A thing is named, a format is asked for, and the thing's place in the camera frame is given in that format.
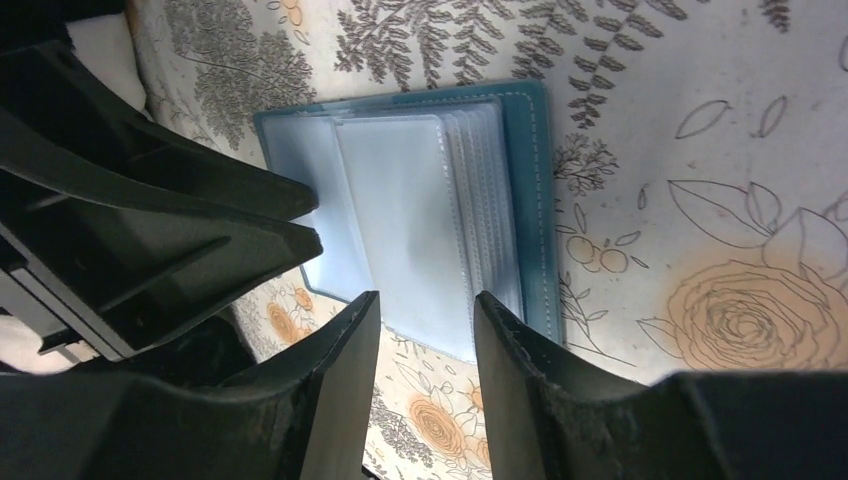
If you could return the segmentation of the blue card holder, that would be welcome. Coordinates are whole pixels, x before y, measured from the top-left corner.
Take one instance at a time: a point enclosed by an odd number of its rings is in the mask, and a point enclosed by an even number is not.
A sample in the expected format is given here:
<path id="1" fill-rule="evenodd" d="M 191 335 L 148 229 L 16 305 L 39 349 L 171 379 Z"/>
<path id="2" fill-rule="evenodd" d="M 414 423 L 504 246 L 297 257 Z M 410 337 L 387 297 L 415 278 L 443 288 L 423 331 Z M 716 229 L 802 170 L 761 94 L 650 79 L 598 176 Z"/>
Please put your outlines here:
<path id="1" fill-rule="evenodd" d="M 257 113 L 268 169 L 318 199 L 307 288 L 376 290 L 391 331 L 470 363 L 484 291 L 562 340 L 548 107 L 514 79 Z"/>

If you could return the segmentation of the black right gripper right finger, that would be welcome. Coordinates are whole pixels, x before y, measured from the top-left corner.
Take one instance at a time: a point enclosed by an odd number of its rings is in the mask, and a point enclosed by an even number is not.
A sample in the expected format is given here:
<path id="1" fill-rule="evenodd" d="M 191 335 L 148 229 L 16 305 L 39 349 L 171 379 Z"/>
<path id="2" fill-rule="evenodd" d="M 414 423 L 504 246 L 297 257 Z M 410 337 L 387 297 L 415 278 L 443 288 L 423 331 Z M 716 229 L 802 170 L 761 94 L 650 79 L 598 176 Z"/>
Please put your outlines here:
<path id="1" fill-rule="evenodd" d="M 847 475 L 843 372 L 682 371 L 644 386 L 550 341 L 486 292 L 474 333 L 496 479 Z"/>

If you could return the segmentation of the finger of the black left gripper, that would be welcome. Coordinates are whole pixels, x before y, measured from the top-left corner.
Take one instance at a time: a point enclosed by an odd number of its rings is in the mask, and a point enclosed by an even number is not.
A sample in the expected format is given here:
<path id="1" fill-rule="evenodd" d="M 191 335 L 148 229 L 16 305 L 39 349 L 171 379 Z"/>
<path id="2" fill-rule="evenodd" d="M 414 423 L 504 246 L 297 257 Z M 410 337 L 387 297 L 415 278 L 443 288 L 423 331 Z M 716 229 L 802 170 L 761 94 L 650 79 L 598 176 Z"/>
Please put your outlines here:
<path id="1" fill-rule="evenodd" d="M 82 340 L 120 361 L 168 343 L 321 253 L 304 226 L 159 198 L 127 205 L 1 175 L 1 308 L 45 349 Z"/>
<path id="2" fill-rule="evenodd" d="M 58 41 L 2 51 L 1 106 L 56 146 L 154 187 L 280 221 L 318 206 L 310 187 L 147 119 Z"/>

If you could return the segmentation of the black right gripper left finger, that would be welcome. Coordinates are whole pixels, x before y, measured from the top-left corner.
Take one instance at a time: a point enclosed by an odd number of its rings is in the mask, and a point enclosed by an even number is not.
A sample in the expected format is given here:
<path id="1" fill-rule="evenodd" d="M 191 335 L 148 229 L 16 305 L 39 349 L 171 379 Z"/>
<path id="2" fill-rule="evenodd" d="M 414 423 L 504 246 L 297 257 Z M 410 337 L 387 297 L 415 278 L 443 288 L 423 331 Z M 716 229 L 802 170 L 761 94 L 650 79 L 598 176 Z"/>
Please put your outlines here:
<path id="1" fill-rule="evenodd" d="M 5 479 L 354 479 L 380 335 L 366 291 L 215 387 L 130 372 L 1 379 Z"/>

